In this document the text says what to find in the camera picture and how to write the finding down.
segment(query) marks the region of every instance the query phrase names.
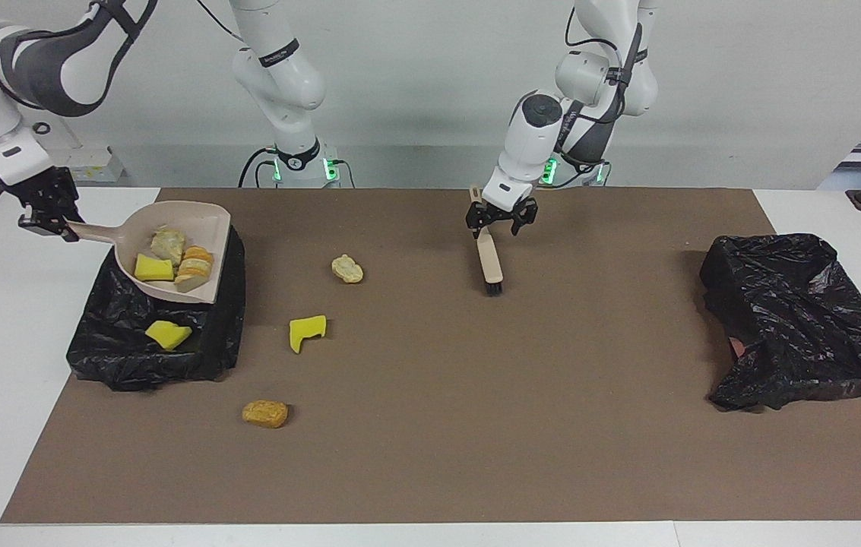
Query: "dustpan handle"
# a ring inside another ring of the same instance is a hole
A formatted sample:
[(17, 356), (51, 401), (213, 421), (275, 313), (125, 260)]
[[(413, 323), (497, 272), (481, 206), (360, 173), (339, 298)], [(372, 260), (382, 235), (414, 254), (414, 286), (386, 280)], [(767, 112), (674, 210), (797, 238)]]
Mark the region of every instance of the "dustpan handle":
[(80, 239), (89, 239), (92, 242), (115, 243), (119, 236), (118, 228), (83, 224), (81, 222), (70, 222), (68, 225)]

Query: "green indicator light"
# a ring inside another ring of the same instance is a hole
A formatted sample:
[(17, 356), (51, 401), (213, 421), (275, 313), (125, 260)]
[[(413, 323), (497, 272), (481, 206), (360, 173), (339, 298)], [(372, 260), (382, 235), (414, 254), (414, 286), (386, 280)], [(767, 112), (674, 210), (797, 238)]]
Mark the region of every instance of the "green indicator light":
[(333, 166), (332, 160), (325, 160), (325, 171), (326, 178), (328, 178), (330, 181), (339, 178), (339, 171), (337, 171), (336, 167)]
[(542, 174), (541, 184), (552, 184), (555, 180), (555, 170), (559, 167), (559, 161), (555, 158), (549, 158), (548, 163), (545, 163), (545, 173)]

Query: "cable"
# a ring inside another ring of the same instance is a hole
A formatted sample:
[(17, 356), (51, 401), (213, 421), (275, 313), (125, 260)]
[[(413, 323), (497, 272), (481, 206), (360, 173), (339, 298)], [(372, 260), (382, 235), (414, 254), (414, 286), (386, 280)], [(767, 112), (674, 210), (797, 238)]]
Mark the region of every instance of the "cable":
[(346, 166), (346, 170), (350, 171), (350, 184), (353, 188), (356, 187), (356, 181), (353, 179), (353, 167), (346, 160), (332, 160), (333, 166)]
[(579, 40), (578, 42), (569, 42), (568, 35), (572, 32), (572, 18), (575, 17), (575, 8), (572, 8), (572, 11), (568, 13), (568, 22), (565, 24), (565, 45), (571, 46), (575, 48), (576, 46), (585, 46), (586, 44), (603, 44), (605, 46), (609, 46), (611, 50), (616, 54), (616, 62), (619, 63), (619, 66), (622, 66), (622, 58), (619, 55), (619, 48), (617, 48), (616, 44), (613, 44), (609, 40), (605, 38), (586, 38), (586, 40)]
[(559, 188), (565, 188), (569, 184), (575, 182), (575, 179), (579, 178), (580, 176), (587, 175), (593, 172), (593, 169), (596, 169), (596, 166), (598, 166), (598, 163), (593, 163), (593, 165), (589, 165), (589, 169), (586, 169), (584, 171), (576, 169), (575, 174), (572, 176), (572, 178), (566, 180), (562, 184), (556, 184), (555, 186), (539, 186), (539, 188), (541, 188), (542, 190), (559, 190)]
[(223, 28), (226, 33), (235, 37), (235, 40), (238, 40), (242, 44), (245, 42), (245, 39), (243, 39), (239, 35), (236, 35), (235, 32), (233, 32), (230, 28), (225, 27), (223, 22), (221, 22), (221, 20), (219, 20), (219, 18), (217, 18), (217, 15), (215, 15), (214, 12), (211, 11), (211, 8), (209, 8), (207, 6), (207, 4), (204, 3), (204, 0), (197, 0), (197, 3), (200, 4), (202, 8), (204, 8), (204, 11), (207, 11), (207, 14), (211, 16), (212, 20), (214, 20), (214, 22), (216, 22), (218, 27)]
[[(273, 166), (274, 167), (274, 161), (273, 160), (265, 160), (262, 163), (258, 163), (258, 165), (254, 167), (254, 186), (256, 188), (261, 187), (261, 180), (260, 180), (260, 178), (258, 178), (258, 174), (261, 172), (262, 166)], [(274, 187), (275, 188), (278, 187), (277, 182), (274, 183)]]
[(585, 163), (587, 167), (585, 170), (576, 169), (575, 174), (569, 180), (566, 180), (562, 184), (556, 184), (555, 186), (539, 186), (538, 188), (541, 190), (559, 190), (559, 188), (565, 188), (566, 186), (575, 182), (577, 178), (583, 175), (587, 175), (593, 172), (594, 169), (598, 166), (609, 166), (609, 170), (606, 171), (606, 176), (603, 177), (603, 186), (606, 185), (606, 181), (609, 180), (610, 174), (612, 174), (612, 164), (610, 162), (599, 162), (599, 163)]
[(619, 107), (616, 109), (616, 113), (612, 115), (612, 118), (607, 118), (605, 116), (603, 116), (602, 118), (593, 118), (591, 117), (591, 115), (585, 114), (577, 114), (576, 118), (588, 120), (590, 122), (593, 122), (594, 124), (612, 124), (612, 122), (619, 120), (619, 117), (623, 113), (625, 113), (625, 86), (618, 87), (616, 93), (619, 96)]
[(274, 148), (259, 148), (259, 149), (257, 149), (255, 151), (255, 153), (253, 153), (250, 156), (250, 158), (247, 160), (247, 162), (245, 162), (245, 168), (242, 169), (242, 176), (238, 177), (238, 188), (242, 188), (243, 186), (245, 186), (245, 175), (247, 174), (247, 170), (251, 166), (251, 163), (253, 163), (254, 160), (256, 158), (258, 158), (258, 156), (262, 155), (263, 153), (277, 153), (277, 151), (275, 151)]

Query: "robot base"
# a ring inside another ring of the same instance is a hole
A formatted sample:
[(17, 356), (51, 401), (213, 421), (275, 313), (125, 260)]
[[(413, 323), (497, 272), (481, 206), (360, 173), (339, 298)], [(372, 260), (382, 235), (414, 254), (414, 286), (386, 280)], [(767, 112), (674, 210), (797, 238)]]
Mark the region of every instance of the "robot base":
[(322, 144), (318, 156), (304, 169), (295, 171), (276, 162), (274, 184), (278, 188), (342, 188), (339, 167), (332, 165), (336, 158), (336, 147)]

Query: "yellow sponge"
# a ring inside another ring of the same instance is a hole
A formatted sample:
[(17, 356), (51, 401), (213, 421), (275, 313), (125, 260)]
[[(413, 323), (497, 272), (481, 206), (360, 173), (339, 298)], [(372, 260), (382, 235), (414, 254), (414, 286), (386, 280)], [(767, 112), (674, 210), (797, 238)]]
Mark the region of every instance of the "yellow sponge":
[(313, 336), (325, 336), (325, 315), (314, 318), (292, 319), (288, 322), (288, 345), (295, 353), (302, 352), (302, 340)]
[(173, 262), (136, 255), (136, 268), (132, 276), (140, 281), (173, 281)]
[(154, 321), (150, 328), (146, 329), (146, 336), (156, 340), (160, 347), (167, 351), (180, 346), (180, 343), (190, 338), (190, 335), (190, 327), (181, 327), (169, 321)]

